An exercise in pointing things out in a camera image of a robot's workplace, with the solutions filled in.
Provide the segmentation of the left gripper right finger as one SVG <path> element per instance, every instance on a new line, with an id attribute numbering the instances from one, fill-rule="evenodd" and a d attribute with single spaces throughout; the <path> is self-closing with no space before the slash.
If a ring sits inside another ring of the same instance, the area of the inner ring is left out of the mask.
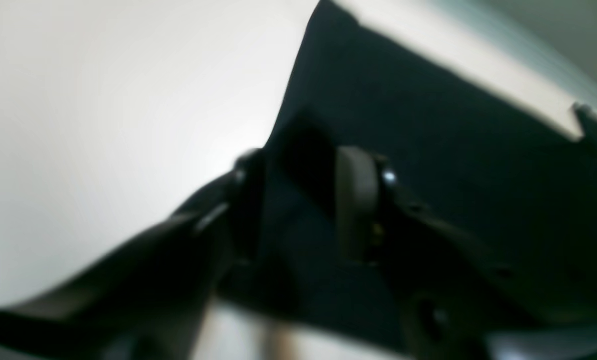
<path id="1" fill-rule="evenodd" d="M 486 338 L 539 322 L 496 289 L 456 245 L 461 234 L 398 183 L 386 158 L 357 146 L 335 155 L 343 257 L 376 269 L 417 360 L 491 360 Z"/>

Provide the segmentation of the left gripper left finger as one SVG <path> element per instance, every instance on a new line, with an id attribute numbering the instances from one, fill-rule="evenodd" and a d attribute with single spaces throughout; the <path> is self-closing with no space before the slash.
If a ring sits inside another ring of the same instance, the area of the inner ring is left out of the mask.
<path id="1" fill-rule="evenodd" d="M 47 360 L 187 360 L 222 278 L 257 255 L 262 149 L 72 279 L 0 309 L 0 346 Z"/>

